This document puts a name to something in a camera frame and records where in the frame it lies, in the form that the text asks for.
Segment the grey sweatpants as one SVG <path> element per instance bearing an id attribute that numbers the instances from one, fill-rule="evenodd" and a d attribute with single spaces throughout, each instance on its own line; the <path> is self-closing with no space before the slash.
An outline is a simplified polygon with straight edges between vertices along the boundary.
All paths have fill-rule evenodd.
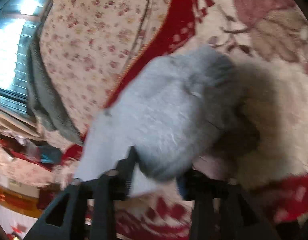
<path id="1" fill-rule="evenodd" d="M 89 128 L 75 177 L 110 170 L 130 147 L 139 162 L 130 195 L 155 191 L 238 129 L 242 97 L 234 63 L 210 46 L 151 60 Z"/>

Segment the green fleece jacket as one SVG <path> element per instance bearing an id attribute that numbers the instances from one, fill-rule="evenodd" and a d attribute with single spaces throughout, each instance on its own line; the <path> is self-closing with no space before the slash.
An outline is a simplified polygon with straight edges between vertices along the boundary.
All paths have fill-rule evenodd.
<path id="1" fill-rule="evenodd" d="M 35 31 L 26 53 L 27 101 L 34 116 L 49 131 L 57 131 L 68 141 L 82 145 L 81 134 L 68 115 L 62 99 L 46 71 Z"/>

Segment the floral beige quilt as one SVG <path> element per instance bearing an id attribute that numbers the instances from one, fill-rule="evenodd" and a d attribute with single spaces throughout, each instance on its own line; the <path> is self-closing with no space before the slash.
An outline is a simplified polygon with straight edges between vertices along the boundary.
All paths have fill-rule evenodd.
<path id="1" fill-rule="evenodd" d="M 170 0 L 53 0 L 40 37 L 49 77 L 85 133 L 130 61 L 161 26 Z"/>

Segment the red floral plush blanket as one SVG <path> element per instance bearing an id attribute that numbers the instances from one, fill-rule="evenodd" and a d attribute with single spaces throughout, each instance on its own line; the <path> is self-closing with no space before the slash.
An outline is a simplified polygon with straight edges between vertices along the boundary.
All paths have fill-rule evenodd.
<path id="1" fill-rule="evenodd" d="M 270 222 L 301 223 L 308 213 L 308 21 L 294 0 L 170 0 L 97 115 L 151 60 L 202 46 L 235 64 L 244 113 L 260 132 L 258 148 L 239 160 L 239 182 Z"/>

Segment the window with metal grille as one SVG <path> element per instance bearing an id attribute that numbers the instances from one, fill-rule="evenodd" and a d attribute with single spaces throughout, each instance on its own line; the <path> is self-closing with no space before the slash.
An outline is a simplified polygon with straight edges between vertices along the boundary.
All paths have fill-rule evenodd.
<path id="1" fill-rule="evenodd" d="M 52 0 L 0 0 L 0 105 L 27 110 L 27 48 Z"/>

